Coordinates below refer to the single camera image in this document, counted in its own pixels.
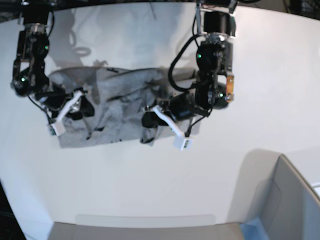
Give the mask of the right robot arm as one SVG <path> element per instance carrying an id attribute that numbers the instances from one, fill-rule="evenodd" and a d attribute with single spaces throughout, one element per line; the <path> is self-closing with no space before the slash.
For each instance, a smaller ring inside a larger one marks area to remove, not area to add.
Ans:
<path id="1" fill-rule="evenodd" d="M 24 29 L 19 32 L 13 61 L 11 88 L 19 97 L 27 97 L 53 126 L 64 118 L 81 120 L 93 117 L 95 109 L 82 87 L 67 91 L 45 74 L 45 58 L 50 50 L 49 37 L 55 21 L 54 0 L 22 0 Z"/>

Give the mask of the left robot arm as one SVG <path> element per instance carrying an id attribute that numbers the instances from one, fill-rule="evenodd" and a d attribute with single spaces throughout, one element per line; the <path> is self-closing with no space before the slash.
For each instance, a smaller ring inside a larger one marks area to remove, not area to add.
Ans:
<path id="1" fill-rule="evenodd" d="M 198 0 L 191 27 L 192 36 L 171 62 L 167 78 L 179 94 L 157 101 L 142 117 L 142 126 L 159 126 L 178 131 L 178 123 L 189 120 L 182 136 L 189 137 L 194 125 L 213 110 L 226 108 L 234 100 L 233 40 L 236 36 L 234 12 L 237 0 Z M 195 42 L 198 70 L 188 87 L 179 86 L 174 69 L 189 45 Z"/>

